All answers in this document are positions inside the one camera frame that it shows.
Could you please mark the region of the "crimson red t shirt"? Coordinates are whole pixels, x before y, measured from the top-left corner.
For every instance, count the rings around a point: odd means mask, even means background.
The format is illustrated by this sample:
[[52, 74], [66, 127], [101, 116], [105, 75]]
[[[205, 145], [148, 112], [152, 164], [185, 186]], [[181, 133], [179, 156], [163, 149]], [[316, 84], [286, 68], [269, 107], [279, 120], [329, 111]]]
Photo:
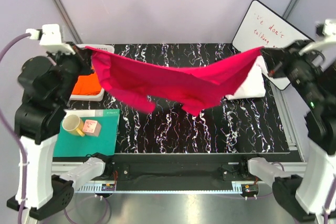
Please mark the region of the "crimson red t shirt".
[[260, 56], [260, 48], [242, 52], [206, 67], [164, 67], [140, 62], [96, 48], [92, 64], [102, 88], [144, 113], [155, 103], [148, 96], [176, 101], [189, 114], [218, 106], [226, 95], [233, 95], [246, 80]]

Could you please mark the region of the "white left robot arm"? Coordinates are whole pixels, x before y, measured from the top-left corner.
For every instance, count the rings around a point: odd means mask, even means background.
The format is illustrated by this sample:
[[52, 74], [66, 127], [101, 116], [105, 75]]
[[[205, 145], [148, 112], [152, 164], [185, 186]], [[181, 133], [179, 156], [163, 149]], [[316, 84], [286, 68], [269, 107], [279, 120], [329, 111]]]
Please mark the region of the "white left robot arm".
[[92, 73], [92, 51], [70, 45], [70, 53], [60, 50], [28, 59], [18, 83], [24, 93], [14, 119], [14, 135], [20, 148], [20, 183], [7, 206], [27, 209], [29, 216], [42, 221], [70, 203], [74, 192], [88, 181], [113, 175], [108, 156], [95, 153], [71, 171], [54, 175], [52, 163], [60, 125], [73, 88], [80, 76]]

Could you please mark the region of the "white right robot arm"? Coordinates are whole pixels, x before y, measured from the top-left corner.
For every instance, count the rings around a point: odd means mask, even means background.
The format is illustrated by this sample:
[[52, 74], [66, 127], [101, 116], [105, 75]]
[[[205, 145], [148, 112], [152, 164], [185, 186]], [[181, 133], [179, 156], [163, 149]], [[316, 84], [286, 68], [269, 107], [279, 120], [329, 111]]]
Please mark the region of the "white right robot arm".
[[276, 202], [298, 222], [335, 218], [335, 63], [322, 70], [310, 58], [324, 59], [323, 45], [327, 41], [297, 40], [260, 51], [268, 76], [288, 78], [309, 107], [304, 119], [311, 142], [304, 176], [278, 169], [262, 157], [238, 167], [242, 179], [256, 176], [270, 186]]

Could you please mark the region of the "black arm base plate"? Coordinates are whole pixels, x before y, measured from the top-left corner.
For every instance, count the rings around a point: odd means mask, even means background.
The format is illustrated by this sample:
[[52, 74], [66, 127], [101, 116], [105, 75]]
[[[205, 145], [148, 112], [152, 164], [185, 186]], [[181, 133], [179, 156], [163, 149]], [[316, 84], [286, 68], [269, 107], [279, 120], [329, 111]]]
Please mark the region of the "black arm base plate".
[[126, 154], [112, 156], [113, 169], [121, 180], [139, 177], [191, 177], [221, 178], [231, 175], [243, 180], [254, 180], [244, 165], [243, 154]]

